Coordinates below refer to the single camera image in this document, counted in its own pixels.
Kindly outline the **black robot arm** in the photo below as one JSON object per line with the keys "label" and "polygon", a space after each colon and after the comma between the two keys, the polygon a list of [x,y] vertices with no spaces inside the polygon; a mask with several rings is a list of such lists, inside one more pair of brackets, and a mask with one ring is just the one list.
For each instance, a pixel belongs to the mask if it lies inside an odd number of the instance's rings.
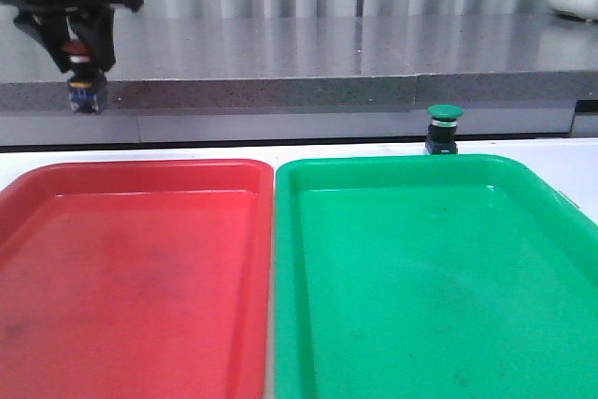
{"label": "black robot arm", "polygon": [[143,0],[1,0],[15,7],[13,22],[40,44],[61,72],[78,78],[103,76],[116,63],[114,12],[137,12]]}

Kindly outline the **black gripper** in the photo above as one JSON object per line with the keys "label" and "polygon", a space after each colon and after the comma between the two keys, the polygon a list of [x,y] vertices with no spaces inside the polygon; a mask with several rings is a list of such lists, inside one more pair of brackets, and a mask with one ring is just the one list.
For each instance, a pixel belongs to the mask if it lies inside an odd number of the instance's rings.
{"label": "black gripper", "polygon": [[88,50],[93,64],[102,71],[109,71],[116,63],[114,10],[97,7],[124,7],[137,12],[142,8],[143,0],[1,0],[1,4],[27,12],[18,13],[13,23],[37,42],[58,69],[65,73],[72,70],[70,53],[66,50],[72,36],[67,17],[52,15],[69,15],[92,9],[74,18],[74,32]]}

